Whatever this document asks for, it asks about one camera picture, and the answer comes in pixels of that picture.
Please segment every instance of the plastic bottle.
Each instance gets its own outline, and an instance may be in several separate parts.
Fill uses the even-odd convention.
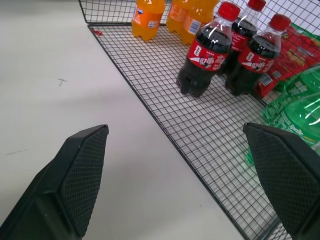
[[[291,101],[320,92],[320,65],[312,67],[291,79],[283,93],[262,111],[267,123]]]
[[[165,11],[165,0],[136,0],[132,19],[132,34],[144,41],[153,39],[158,32]]]
[[[195,0],[173,0],[166,19],[166,26],[170,32],[181,34],[188,11]]]
[[[212,21],[214,8],[218,2],[219,0],[195,0],[186,15],[180,34],[183,44],[192,44],[201,26]]]
[[[225,87],[234,96],[251,93],[259,78],[269,70],[280,54],[281,34],[289,27],[290,22],[290,18],[275,14],[269,26],[254,35],[244,46],[225,83]]]
[[[265,0],[249,0],[244,11],[232,24],[232,46],[220,74],[228,75],[236,67],[242,48],[258,31],[258,16],[265,5]]]
[[[299,135],[320,154],[320,92],[292,101],[268,125]],[[253,163],[250,151],[246,161]]]
[[[176,79],[181,93],[198,98],[208,89],[227,57],[232,42],[231,25],[239,12],[237,5],[223,2],[218,17],[197,32]]]

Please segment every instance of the gray mark on floor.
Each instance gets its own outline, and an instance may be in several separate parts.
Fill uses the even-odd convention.
[[[57,78],[57,79],[60,81],[59,87],[61,87],[63,82],[66,82],[66,83],[68,82],[67,80],[64,80],[63,78]]]
[[[9,152],[9,153],[5,154],[5,156],[12,155],[12,154],[17,154],[17,153],[21,153],[21,152],[25,152],[25,151],[28,151],[28,150],[30,150],[30,149],[23,149],[23,150],[20,150],[20,151]]]

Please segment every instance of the fanta bottle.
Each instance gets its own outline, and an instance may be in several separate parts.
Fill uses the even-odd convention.
[[[193,6],[195,0],[173,0],[166,19],[166,26],[170,32],[175,31],[181,34],[188,11]]]
[[[153,39],[158,32],[165,0],[136,0],[132,19],[132,34],[144,41]]]
[[[198,30],[212,21],[218,2],[219,0],[195,0],[186,15],[180,34],[183,44],[192,44]]]

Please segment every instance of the coca-cola bottle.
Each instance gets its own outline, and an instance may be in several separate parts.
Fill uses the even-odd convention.
[[[231,25],[239,13],[237,5],[223,2],[218,16],[197,32],[176,79],[183,94],[198,98],[208,89],[227,57],[232,42]]]
[[[238,56],[225,87],[235,96],[252,92],[259,78],[268,71],[281,50],[281,34],[289,27],[290,18],[275,14],[268,27],[253,36]]]
[[[258,15],[265,5],[265,0],[249,0],[245,10],[232,24],[231,50],[221,66],[219,74],[228,75],[236,67],[242,48],[258,31]]]

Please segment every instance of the red snack bag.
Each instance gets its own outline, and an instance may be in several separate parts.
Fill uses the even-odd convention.
[[[259,79],[254,92],[265,97],[285,81],[320,62],[320,37],[291,24],[281,37],[281,52],[268,72]]]

